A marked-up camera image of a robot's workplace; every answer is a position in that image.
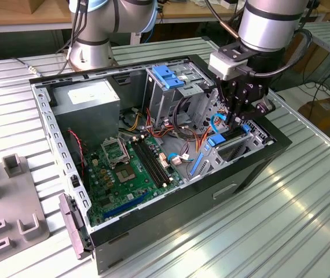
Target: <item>wooden shelf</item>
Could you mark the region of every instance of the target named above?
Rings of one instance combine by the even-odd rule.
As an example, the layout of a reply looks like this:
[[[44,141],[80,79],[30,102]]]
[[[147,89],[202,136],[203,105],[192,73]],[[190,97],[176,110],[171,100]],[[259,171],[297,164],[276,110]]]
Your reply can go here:
[[[213,5],[221,17],[233,14],[234,9],[225,9],[220,5]],[[329,9],[320,5],[318,13],[328,13]],[[164,5],[165,19],[184,19],[212,17],[208,8],[201,8],[193,2],[166,3]],[[19,24],[45,24],[45,23],[70,23],[70,11],[66,0],[45,0],[43,4],[33,13],[24,14],[0,9],[0,25]]]

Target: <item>workbench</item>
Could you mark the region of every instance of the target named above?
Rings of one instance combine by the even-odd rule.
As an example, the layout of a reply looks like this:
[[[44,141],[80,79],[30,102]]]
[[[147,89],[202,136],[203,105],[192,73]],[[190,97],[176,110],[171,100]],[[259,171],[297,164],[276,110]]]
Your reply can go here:
[[[208,62],[201,38],[113,47],[119,64],[187,54]],[[44,75],[64,56],[25,58]],[[0,61],[0,156],[26,156],[51,236],[0,262],[0,277],[97,277],[78,261],[58,207],[64,192],[20,63]],[[246,190],[115,265],[104,277],[330,277],[330,139],[275,94],[267,116],[292,141]]]

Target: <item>metal bracket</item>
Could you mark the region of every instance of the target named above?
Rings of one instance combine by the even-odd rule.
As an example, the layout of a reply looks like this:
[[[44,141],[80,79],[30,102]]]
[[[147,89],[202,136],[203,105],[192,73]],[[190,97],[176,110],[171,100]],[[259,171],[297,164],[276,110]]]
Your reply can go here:
[[[82,229],[85,226],[78,207],[72,198],[66,194],[61,194],[58,198],[60,200],[58,205],[62,212],[62,217],[66,224],[76,257],[78,259],[84,259],[91,255],[93,247],[91,246],[89,237],[83,238],[82,236]]]
[[[259,53],[251,49],[242,49],[239,41],[220,47],[218,52],[235,63],[254,57]]]

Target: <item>white connector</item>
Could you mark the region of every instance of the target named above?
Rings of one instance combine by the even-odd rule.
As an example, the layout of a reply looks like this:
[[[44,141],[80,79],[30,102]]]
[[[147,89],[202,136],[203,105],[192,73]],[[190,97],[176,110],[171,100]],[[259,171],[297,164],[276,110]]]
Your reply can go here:
[[[189,154],[188,153],[183,153],[181,156],[181,159],[188,160],[189,159]]]
[[[179,165],[179,164],[182,164],[182,160],[181,160],[181,157],[179,155],[173,157],[171,159],[171,162],[174,164],[174,165]]]
[[[238,65],[246,65],[247,59],[241,62],[233,62],[218,51],[210,54],[208,69],[225,81],[233,79],[241,74],[235,69]]]

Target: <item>red cable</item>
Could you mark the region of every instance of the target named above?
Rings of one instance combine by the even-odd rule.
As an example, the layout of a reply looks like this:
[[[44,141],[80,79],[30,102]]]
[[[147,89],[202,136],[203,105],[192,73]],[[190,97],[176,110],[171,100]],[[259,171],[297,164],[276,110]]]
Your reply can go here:
[[[83,149],[82,149],[82,145],[81,145],[81,140],[79,139],[79,137],[72,131],[72,130],[67,130],[68,132],[70,132],[76,139],[76,141],[78,142],[79,145],[79,149],[80,149],[80,159],[82,161],[82,177],[84,177],[84,156],[83,156]]]

